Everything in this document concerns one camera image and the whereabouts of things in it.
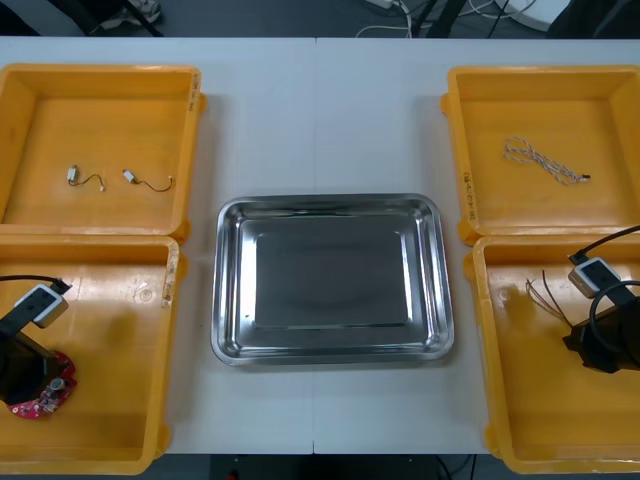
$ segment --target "yellow plastic tray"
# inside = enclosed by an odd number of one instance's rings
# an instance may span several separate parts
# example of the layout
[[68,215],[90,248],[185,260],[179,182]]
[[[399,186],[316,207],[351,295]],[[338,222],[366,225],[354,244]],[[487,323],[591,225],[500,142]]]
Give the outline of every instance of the yellow plastic tray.
[[[154,236],[0,236],[0,275],[59,276],[69,309],[24,332],[73,360],[78,381],[49,418],[0,405],[0,473],[137,474],[169,443],[164,424],[178,244]],[[37,282],[0,283],[7,312]]]
[[[0,234],[169,235],[183,241],[200,72],[179,66],[10,65],[0,72]],[[67,170],[80,180],[70,187]],[[123,169],[156,188],[132,185]]]
[[[611,233],[640,223],[640,69],[454,68],[442,110],[462,210],[459,233]],[[591,180],[567,187],[502,156],[508,137]]]
[[[640,379],[582,366],[564,346],[570,330],[536,306],[527,278],[545,296],[541,270],[571,323],[590,300],[570,284],[567,259],[600,236],[486,237],[465,261],[474,283],[489,409],[490,452],[519,473],[640,471]],[[598,248],[624,278],[640,278],[640,238]],[[601,309],[610,306],[603,301]]]

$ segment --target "floor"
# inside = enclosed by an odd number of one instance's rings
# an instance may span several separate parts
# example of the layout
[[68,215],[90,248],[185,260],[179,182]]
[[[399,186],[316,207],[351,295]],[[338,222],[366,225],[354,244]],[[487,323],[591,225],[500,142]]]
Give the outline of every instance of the floor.
[[[41,35],[80,36],[67,17],[46,0],[1,0]],[[424,0],[405,0],[409,9]],[[445,0],[439,0],[430,18],[436,18]],[[380,9],[365,0],[160,0],[164,12],[158,29],[168,37],[354,37],[369,25],[404,26],[395,10]],[[475,5],[484,3],[475,0]],[[498,12],[489,5],[487,13]],[[493,20],[476,14],[458,18],[451,36],[485,38]],[[142,29],[121,26],[117,36],[148,35]],[[369,30],[365,37],[403,37],[401,30]],[[494,38],[543,38],[543,34],[505,18]]]
[[[470,479],[467,455],[442,455],[453,480]],[[140,480],[446,480],[433,455],[407,456],[233,456],[165,455],[136,478]],[[0,475],[0,480],[16,477]],[[95,476],[21,476],[20,480],[96,480]],[[517,475],[490,455],[478,455],[474,480],[578,480],[593,475]],[[601,475],[606,480],[632,480],[640,474]]]

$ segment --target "white cable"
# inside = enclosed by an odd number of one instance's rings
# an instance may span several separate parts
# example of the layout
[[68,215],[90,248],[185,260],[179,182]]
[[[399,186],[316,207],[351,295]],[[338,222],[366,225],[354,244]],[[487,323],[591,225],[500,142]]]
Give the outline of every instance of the white cable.
[[413,38],[413,36],[411,35],[411,23],[413,22],[413,17],[411,17],[411,12],[409,11],[409,9],[407,8],[407,6],[404,4],[402,0],[396,0],[395,2],[393,2],[393,4],[396,5],[397,7],[400,7],[404,12],[404,14],[407,16],[407,36],[405,38]]
[[[425,23],[424,25],[422,25],[421,28],[429,28],[430,26],[431,26],[430,23],[429,24]],[[389,25],[370,25],[368,27],[364,27],[358,33],[356,33],[355,38],[359,38],[360,35],[362,35],[367,30],[373,30],[373,29],[376,29],[376,28],[379,28],[381,30],[406,30],[407,29],[407,27],[391,27]]]
[[459,17],[464,17],[465,15],[469,15],[471,13],[480,13],[478,10],[480,10],[481,8],[484,7],[488,7],[489,5],[491,5],[493,3],[493,0],[489,0],[486,3],[483,3],[482,5],[478,5],[477,7],[474,7],[473,4],[469,1],[469,6],[471,7],[469,10],[467,10],[466,12],[461,12],[460,15],[458,15]]
[[[481,8],[484,8],[484,7],[486,7],[487,5],[492,4],[493,2],[483,3],[482,5],[480,5],[480,6],[478,6],[478,7],[476,7],[476,6],[473,4],[473,1],[472,1],[472,0],[467,0],[467,2],[469,3],[469,7],[471,7],[471,10],[472,10],[473,12],[477,13],[478,15],[482,15],[482,16],[483,16],[483,17],[485,17],[485,18],[493,18],[494,20],[495,20],[496,18],[498,18],[498,15],[491,15],[491,14],[489,14],[489,13],[482,13],[482,12],[480,11],[480,9],[481,9]],[[531,6],[532,6],[534,3],[536,3],[536,0],[529,0],[529,3],[528,3],[525,7],[521,8],[520,10],[516,10],[515,12],[511,12],[511,13],[509,13],[509,14],[507,14],[507,15],[500,15],[500,18],[511,18],[511,17],[515,17],[516,15],[520,15],[520,14],[521,14],[522,12],[524,12],[525,10],[529,10],[529,8],[531,8]],[[471,13],[471,12],[464,12],[464,13],[461,13],[460,15],[467,15],[467,14],[469,14],[469,13]]]

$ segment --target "red circuit board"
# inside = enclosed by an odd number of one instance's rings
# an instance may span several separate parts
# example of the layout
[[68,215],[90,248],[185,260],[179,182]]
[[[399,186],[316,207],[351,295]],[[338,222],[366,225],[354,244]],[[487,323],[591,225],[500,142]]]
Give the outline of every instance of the red circuit board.
[[69,357],[62,352],[54,351],[62,372],[44,389],[36,400],[8,405],[14,415],[25,419],[36,419],[49,416],[62,406],[71,396],[77,382],[73,378],[76,367]]

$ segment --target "table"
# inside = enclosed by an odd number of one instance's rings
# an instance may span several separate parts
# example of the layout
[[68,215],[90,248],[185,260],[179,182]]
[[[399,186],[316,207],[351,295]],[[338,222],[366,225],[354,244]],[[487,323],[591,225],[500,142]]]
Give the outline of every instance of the table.
[[[640,63],[637,41],[0,39],[11,62],[193,64],[196,154],[169,452],[481,453],[487,423],[448,130],[455,65]],[[416,192],[440,207],[456,342],[426,365],[233,368],[210,348],[216,215],[241,195]]]

